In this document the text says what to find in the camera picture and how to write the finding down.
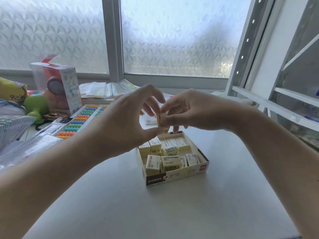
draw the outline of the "yellow bag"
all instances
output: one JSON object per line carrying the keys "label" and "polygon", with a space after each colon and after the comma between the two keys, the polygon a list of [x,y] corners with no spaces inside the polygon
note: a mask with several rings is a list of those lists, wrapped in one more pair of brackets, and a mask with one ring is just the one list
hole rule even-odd
{"label": "yellow bag", "polygon": [[27,85],[0,77],[0,99],[23,104],[28,96]]}

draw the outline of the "green toy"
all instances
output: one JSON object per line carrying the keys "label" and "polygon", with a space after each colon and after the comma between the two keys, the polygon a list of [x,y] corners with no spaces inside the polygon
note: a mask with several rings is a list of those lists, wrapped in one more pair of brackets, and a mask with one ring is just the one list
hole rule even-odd
{"label": "green toy", "polygon": [[36,118],[34,124],[42,124],[44,122],[42,115],[50,112],[44,95],[27,96],[24,101],[24,107],[29,112],[27,116]]}

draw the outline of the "table surface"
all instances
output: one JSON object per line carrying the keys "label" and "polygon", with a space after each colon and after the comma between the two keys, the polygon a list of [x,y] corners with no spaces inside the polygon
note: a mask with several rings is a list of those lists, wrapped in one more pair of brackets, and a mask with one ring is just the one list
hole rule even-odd
{"label": "table surface", "polygon": [[132,150],[81,177],[24,239],[280,239],[299,235],[236,135],[191,127],[184,131],[210,160],[207,173],[146,188]]}

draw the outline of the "patterned glass pane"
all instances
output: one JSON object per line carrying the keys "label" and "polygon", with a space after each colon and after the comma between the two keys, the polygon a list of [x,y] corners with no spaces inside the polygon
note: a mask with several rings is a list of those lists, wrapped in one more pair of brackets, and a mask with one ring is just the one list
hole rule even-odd
{"label": "patterned glass pane", "polygon": [[108,73],[102,0],[0,0],[0,69],[30,70],[49,53],[77,72]]}
{"label": "patterned glass pane", "polygon": [[121,0],[124,71],[228,78],[251,0]]}

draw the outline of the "person's left hand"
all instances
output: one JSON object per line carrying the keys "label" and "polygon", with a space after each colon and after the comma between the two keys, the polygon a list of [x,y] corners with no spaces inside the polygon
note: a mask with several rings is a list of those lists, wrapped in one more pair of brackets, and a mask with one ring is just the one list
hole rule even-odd
{"label": "person's left hand", "polygon": [[150,116],[160,113],[154,97],[165,103],[163,94],[153,85],[145,85],[136,91],[114,100],[98,117],[74,139],[86,137],[86,144],[95,155],[107,159],[128,152],[164,132],[154,127],[144,130],[139,123],[143,108]]}

